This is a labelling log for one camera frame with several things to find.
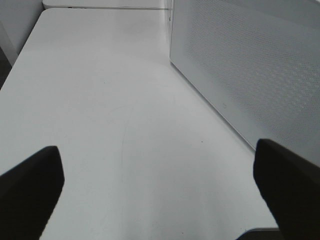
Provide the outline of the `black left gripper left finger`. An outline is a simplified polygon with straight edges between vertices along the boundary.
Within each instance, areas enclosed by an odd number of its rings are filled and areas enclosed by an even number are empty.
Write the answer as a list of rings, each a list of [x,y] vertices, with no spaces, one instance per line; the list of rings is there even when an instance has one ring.
[[[0,176],[0,238],[38,240],[65,183],[57,146],[46,146]]]

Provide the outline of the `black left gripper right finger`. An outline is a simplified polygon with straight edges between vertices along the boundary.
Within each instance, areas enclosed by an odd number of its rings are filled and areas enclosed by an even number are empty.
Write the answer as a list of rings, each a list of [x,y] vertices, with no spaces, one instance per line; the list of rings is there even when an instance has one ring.
[[[320,168],[270,140],[259,139],[253,178],[286,240],[320,238]]]

